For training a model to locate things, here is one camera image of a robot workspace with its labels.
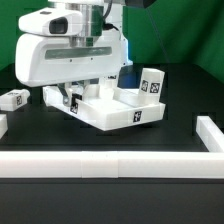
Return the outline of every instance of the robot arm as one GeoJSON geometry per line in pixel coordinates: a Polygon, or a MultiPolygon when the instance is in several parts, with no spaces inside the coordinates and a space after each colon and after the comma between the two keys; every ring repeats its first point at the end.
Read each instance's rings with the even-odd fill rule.
{"type": "MultiPolygon", "coordinates": [[[[165,109],[159,103],[163,72],[144,69],[134,92],[117,87],[121,68],[132,64],[122,34],[124,2],[114,0],[113,7],[111,0],[50,2],[52,7],[19,20],[20,29],[27,32],[16,50],[19,81],[31,87],[46,86],[47,106],[102,130],[161,120],[165,109]],[[99,83],[90,84],[89,80],[96,78],[99,83]]],[[[126,1],[134,7],[153,2],[126,1]]]]}
{"type": "MultiPolygon", "coordinates": [[[[126,0],[126,4],[147,7],[154,1],[126,0]]],[[[109,29],[104,26],[103,0],[49,2],[53,8],[19,20],[20,29],[27,33],[17,44],[19,81],[34,87],[118,76],[121,67],[129,63],[120,1],[115,0],[116,11],[108,18],[113,26],[109,29]]]]}

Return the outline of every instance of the green backdrop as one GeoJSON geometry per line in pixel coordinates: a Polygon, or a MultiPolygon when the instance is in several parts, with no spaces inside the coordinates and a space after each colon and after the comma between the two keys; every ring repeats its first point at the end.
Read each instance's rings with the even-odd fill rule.
{"type": "MultiPolygon", "coordinates": [[[[18,18],[47,0],[1,0],[0,70],[15,61],[18,18]]],[[[194,63],[224,82],[224,1],[157,0],[125,8],[124,34],[136,63],[194,63]]]]}

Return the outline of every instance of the white block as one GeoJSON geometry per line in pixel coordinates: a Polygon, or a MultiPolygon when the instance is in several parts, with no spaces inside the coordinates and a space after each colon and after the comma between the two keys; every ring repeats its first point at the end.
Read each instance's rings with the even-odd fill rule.
{"type": "Polygon", "coordinates": [[[5,114],[0,114],[0,139],[6,133],[7,130],[8,130],[7,117],[5,114]]]}
{"type": "Polygon", "coordinates": [[[119,152],[119,177],[224,178],[224,154],[119,152]]]}
{"type": "Polygon", "coordinates": [[[210,152],[224,152],[224,134],[208,116],[198,116],[196,132],[210,152]]]}
{"type": "Polygon", "coordinates": [[[118,178],[117,152],[83,152],[83,178],[118,178]]]}
{"type": "Polygon", "coordinates": [[[30,92],[26,89],[14,89],[2,96],[0,96],[0,108],[4,111],[15,111],[16,109],[27,104],[27,98],[30,92]]]}
{"type": "Polygon", "coordinates": [[[138,93],[140,105],[159,103],[163,79],[164,72],[157,69],[143,68],[138,93]]]}
{"type": "Polygon", "coordinates": [[[81,178],[81,152],[0,152],[0,178],[81,178]]]}

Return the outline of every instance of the white foam block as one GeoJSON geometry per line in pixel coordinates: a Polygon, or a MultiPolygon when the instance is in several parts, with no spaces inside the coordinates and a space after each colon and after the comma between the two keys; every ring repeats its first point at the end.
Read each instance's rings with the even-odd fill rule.
{"type": "Polygon", "coordinates": [[[224,153],[0,152],[0,178],[224,178],[224,153]]]}
{"type": "Polygon", "coordinates": [[[30,92],[26,89],[14,89],[2,96],[0,96],[0,108],[4,111],[15,111],[16,109],[27,104],[27,98],[30,92]]]}
{"type": "Polygon", "coordinates": [[[224,178],[224,154],[119,152],[119,177],[224,178]]]}
{"type": "Polygon", "coordinates": [[[5,114],[0,114],[0,139],[6,133],[7,130],[8,130],[7,117],[5,114]]]}
{"type": "Polygon", "coordinates": [[[117,152],[83,152],[83,178],[118,178],[117,152]]]}
{"type": "Polygon", "coordinates": [[[196,132],[210,152],[224,152],[224,135],[208,116],[198,116],[196,132]]]}
{"type": "Polygon", "coordinates": [[[81,152],[0,152],[1,178],[80,178],[81,152]]]}

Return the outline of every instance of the black table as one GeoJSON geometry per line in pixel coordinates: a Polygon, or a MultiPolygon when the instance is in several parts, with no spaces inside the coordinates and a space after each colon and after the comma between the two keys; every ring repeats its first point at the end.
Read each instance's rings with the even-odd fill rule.
{"type": "MultiPolygon", "coordinates": [[[[119,86],[138,85],[143,65],[122,74],[119,86]]],[[[103,132],[42,100],[7,112],[0,150],[206,151],[195,132],[198,115],[224,127],[224,84],[194,65],[153,66],[166,72],[164,119],[103,132]]],[[[14,66],[0,74],[0,94],[27,88],[14,66]]],[[[223,180],[191,179],[1,179],[0,223],[223,223],[223,180]]]]}

